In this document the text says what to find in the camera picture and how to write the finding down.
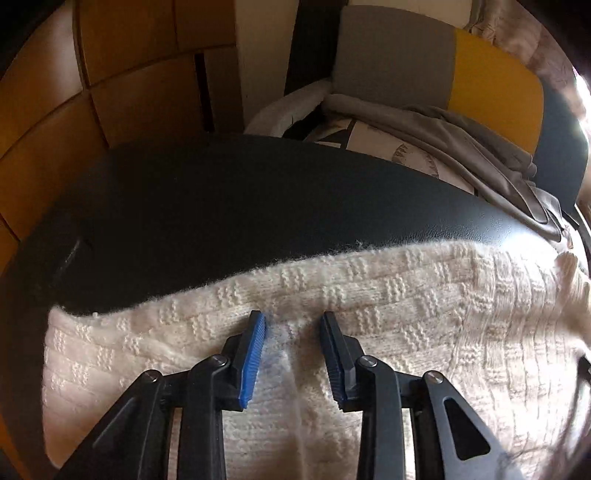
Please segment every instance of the blue gripper pad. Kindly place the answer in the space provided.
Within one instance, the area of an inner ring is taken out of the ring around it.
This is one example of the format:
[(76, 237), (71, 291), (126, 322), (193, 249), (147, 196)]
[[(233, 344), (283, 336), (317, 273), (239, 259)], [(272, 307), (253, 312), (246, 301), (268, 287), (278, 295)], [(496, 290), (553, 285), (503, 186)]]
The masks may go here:
[(246, 408), (246, 405), (248, 405), (248, 402), (252, 398), (252, 393), (255, 389), (256, 373), (261, 363), (262, 346), (265, 341), (265, 335), (267, 334), (265, 316), (261, 312), (253, 311), (249, 323), (248, 330), (250, 338), (248, 339), (248, 350), (244, 360), (244, 367), (242, 368), (241, 388), (238, 395), (238, 402), (242, 408)]

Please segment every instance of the black leather cushion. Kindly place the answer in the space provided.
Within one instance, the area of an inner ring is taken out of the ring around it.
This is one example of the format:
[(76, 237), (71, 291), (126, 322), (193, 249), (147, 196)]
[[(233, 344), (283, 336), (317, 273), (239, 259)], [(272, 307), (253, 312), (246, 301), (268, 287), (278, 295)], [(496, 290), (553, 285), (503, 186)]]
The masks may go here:
[(463, 238), (552, 254), (500, 210), (409, 168), (292, 140), (111, 151), (0, 279), (0, 405), (36, 478), (47, 313), (107, 312), (276, 261)]

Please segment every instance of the triangular cutout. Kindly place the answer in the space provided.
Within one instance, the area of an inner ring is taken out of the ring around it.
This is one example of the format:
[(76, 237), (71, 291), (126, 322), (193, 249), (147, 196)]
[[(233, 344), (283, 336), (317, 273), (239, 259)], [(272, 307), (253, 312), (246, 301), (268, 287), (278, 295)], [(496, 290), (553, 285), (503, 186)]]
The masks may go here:
[(469, 460), (491, 451), (491, 446), (470, 421), (457, 402), (448, 398), (444, 403), (449, 425), (452, 430), (456, 455), (460, 460)]

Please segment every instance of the cream knit fabric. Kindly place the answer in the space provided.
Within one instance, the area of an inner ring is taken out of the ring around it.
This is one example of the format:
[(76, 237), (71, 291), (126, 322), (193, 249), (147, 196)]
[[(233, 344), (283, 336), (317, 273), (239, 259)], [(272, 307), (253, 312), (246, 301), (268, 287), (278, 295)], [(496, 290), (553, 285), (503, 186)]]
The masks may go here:
[(533, 477), (568, 411), (575, 349), (591, 339), (589, 284), (576, 265), (570, 254), (541, 265), (446, 242), (275, 265), (111, 314), (55, 308), (42, 393), (47, 453), (63, 464), (143, 370), (191, 368), (260, 309), (269, 332), (254, 398), (224, 414), (228, 477), (355, 478), (360, 416), (332, 400), (317, 340), (320, 315), (334, 310), (366, 353), (410, 374), (440, 370), (505, 448), (537, 449), (518, 459)]

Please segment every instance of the dark gap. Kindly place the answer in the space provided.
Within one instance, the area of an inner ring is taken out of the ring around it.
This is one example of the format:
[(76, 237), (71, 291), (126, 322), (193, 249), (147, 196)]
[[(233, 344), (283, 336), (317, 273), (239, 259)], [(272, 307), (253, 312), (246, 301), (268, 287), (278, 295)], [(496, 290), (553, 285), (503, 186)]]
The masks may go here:
[(325, 117), (322, 113), (322, 108), (317, 106), (307, 117), (297, 121), (283, 134), (283, 138), (290, 138), (292, 140), (303, 140), (310, 132), (324, 121)]
[(208, 133), (214, 133), (216, 129), (213, 124), (212, 100), (209, 96), (207, 70), (205, 68), (205, 55), (203, 53), (195, 54), (195, 73), (197, 74), (197, 85), (199, 86), (201, 114), (203, 116), (203, 129)]
[(452, 430), (457, 457), (460, 460), (469, 460), (489, 453), (491, 451), (490, 445), (457, 402), (448, 398), (443, 404)]

